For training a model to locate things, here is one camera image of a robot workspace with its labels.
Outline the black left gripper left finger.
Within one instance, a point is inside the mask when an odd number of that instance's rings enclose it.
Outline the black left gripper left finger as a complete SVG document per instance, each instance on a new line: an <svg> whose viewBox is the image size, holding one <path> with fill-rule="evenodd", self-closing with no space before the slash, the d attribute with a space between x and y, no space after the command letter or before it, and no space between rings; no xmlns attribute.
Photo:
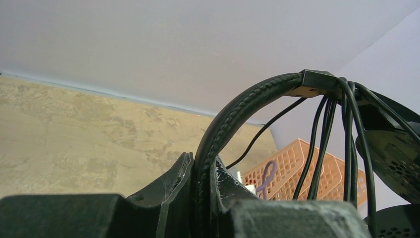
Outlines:
<svg viewBox="0 0 420 238"><path fill-rule="evenodd" d="M0 201L3 238L187 238L192 153L134 194L13 195Z"/></svg>

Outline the black headband headset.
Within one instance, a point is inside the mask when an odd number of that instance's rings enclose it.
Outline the black headband headset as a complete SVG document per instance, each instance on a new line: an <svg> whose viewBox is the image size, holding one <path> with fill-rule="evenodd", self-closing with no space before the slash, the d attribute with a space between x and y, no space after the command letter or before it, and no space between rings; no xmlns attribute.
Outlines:
<svg viewBox="0 0 420 238"><path fill-rule="evenodd" d="M420 117L360 83L326 71L302 70L257 83L229 102L213 119L198 146L192 172L190 234L210 238L210 169L219 152L255 112L282 96L322 96L315 121L323 117L320 152L306 201L316 198L320 166L336 106L345 129L344 194L370 238L420 235Z"/></svg>

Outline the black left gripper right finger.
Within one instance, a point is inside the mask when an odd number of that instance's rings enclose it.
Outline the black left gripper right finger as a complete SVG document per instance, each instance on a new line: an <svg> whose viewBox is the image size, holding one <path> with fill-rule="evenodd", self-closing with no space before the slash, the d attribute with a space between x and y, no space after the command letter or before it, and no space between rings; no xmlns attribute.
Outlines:
<svg viewBox="0 0 420 238"><path fill-rule="evenodd" d="M210 169L211 238L368 238L356 209L341 201L266 201L216 158Z"/></svg>

